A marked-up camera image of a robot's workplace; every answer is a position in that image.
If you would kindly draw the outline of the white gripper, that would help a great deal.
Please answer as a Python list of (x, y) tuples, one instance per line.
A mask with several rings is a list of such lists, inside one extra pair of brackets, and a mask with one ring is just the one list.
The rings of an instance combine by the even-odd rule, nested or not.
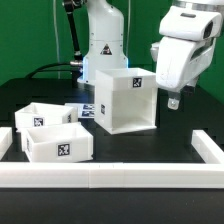
[(181, 100), (179, 91), (193, 96), (195, 87), (188, 85), (211, 64), (214, 39), (199, 42), (163, 37), (151, 45), (151, 55), (156, 62), (156, 83), (168, 93), (168, 108), (177, 110)]

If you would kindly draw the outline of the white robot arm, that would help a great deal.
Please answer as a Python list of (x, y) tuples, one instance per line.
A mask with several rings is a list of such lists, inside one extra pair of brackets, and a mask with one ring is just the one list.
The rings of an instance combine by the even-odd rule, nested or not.
[[(84, 0), (89, 18), (89, 51), (81, 82), (93, 85), (96, 72), (126, 68), (124, 17), (106, 0)], [(224, 28), (224, 0), (173, 0), (160, 22), (162, 39), (151, 45), (156, 83), (169, 93), (168, 107), (179, 107), (180, 92), (195, 87), (211, 64), (216, 39)]]

